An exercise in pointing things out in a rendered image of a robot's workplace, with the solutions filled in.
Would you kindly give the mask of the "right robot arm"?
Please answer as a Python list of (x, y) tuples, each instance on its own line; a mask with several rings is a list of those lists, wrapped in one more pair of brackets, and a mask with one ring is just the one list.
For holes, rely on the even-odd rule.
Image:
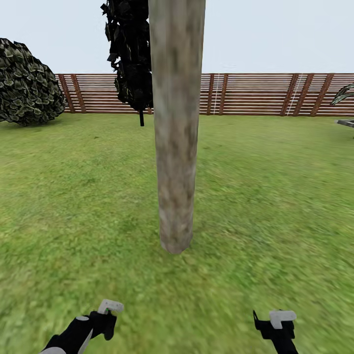
[(295, 337), (293, 321), (296, 314), (292, 310), (269, 311), (271, 321), (255, 318), (255, 327), (261, 330), (263, 339), (272, 340), (278, 354), (298, 354), (292, 339)]

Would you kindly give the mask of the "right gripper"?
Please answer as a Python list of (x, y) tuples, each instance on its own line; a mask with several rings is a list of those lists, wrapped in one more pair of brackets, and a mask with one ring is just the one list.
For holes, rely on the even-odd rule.
[(270, 321), (259, 321), (255, 318), (255, 327), (257, 330), (261, 330), (263, 339), (272, 340), (275, 349), (277, 349), (277, 343), (281, 340), (288, 340), (293, 344), (292, 339), (295, 337), (293, 324), (290, 321), (282, 321), (283, 329), (274, 329)]

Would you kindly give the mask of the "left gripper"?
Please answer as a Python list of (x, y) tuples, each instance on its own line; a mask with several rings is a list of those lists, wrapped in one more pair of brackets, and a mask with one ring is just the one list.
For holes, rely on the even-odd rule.
[(106, 335), (111, 335), (114, 332), (114, 328), (115, 328), (115, 324), (116, 324), (116, 320), (117, 317), (113, 316), (111, 314), (100, 314), (97, 311), (92, 311), (90, 313), (91, 316), (97, 317), (99, 319), (100, 322), (100, 328), (99, 331), (97, 333), (96, 336), (100, 335), (100, 334), (106, 334)]

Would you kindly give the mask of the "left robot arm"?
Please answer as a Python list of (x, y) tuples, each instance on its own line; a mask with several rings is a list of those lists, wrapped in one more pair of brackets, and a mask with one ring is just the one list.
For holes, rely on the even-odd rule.
[(103, 299), (99, 310), (74, 318), (61, 335), (53, 335), (40, 354), (83, 354), (91, 338), (114, 332), (117, 317), (108, 310), (123, 311), (123, 304)]

